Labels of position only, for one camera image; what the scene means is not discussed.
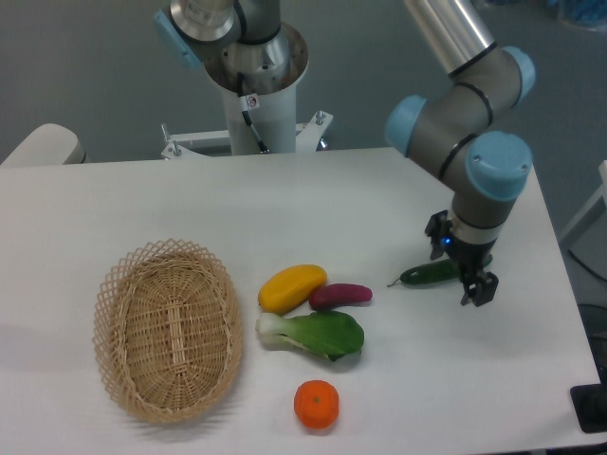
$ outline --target bolt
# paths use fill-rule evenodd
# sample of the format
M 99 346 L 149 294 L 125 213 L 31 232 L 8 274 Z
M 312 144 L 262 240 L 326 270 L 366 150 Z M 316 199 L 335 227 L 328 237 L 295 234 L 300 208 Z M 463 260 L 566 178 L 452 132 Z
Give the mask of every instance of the bolt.
M 173 153 L 175 156 L 181 156 L 181 149 L 179 148 L 179 144 L 177 144 L 176 140 L 173 141 Z
M 322 121 L 324 120 L 325 117 L 326 117 L 326 115 L 324 114 L 323 111 L 317 112 L 316 113 L 316 124 L 322 125 Z
M 166 123 L 160 123 L 160 130 L 162 130 L 162 137 L 164 138 L 164 142 L 166 144 L 171 142 L 171 135 L 169 134 L 169 129 L 167 128 Z

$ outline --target woven basket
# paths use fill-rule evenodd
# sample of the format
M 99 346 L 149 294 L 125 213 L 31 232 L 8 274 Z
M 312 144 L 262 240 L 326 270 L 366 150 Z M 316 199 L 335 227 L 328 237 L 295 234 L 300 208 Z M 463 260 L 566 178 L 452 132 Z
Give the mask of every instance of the woven basket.
M 147 422 L 215 403 L 242 355 L 230 276 L 206 248 L 169 240 L 129 253 L 98 295 L 95 353 L 112 400 Z

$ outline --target toy cucumber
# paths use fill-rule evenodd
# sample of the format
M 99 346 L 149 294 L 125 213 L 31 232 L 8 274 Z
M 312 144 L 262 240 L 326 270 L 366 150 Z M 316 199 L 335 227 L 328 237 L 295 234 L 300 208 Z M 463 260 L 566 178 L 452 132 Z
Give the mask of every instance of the toy cucumber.
M 485 258 L 483 266 L 491 264 L 493 256 L 490 254 Z M 424 286 L 459 279 L 459 270 L 457 265 L 451 259 L 443 259 L 433 263 L 418 265 L 417 267 L 405 270 L 395 282 L 388 284 L 388 287 L 394 286 L 401 281 L 408 286 Z

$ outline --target white table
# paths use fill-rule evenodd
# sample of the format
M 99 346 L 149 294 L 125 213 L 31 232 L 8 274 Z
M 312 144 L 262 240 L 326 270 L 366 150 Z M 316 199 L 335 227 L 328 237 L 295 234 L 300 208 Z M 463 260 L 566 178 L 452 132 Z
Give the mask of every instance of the white table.
M 423 228 L 451 201 L 392 149 L 0 170 L 0 194 L 3 454 L 465 454 L 607 439 L 580 431 L 569 397 L 598 375 L 534 173 L 494 248 L 496 298 L 480 308 L 460 306 L 458 282 L 386 287 L 428 260 Z M 168 238 L 224 262 L 245 336 L 230 394 L 170 428 L 110 401 L 91 342 L 105 273 Z M 343 308 L 365 329 L 358 362 L 260 345 L 259 287 L 301 263 L 375 291 Z M 314 378 L 340 393 L 326 436 L 292 411 Z

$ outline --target toy orange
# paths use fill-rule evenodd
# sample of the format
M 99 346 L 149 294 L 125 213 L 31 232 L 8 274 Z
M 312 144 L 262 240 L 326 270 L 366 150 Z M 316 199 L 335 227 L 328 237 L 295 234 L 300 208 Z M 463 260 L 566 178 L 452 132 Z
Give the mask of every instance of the toy orange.
M 297 389 L 293 408 L 306 427 L 328 428 L 340 415 L 340 396 L 328 382 L 307 381 Z

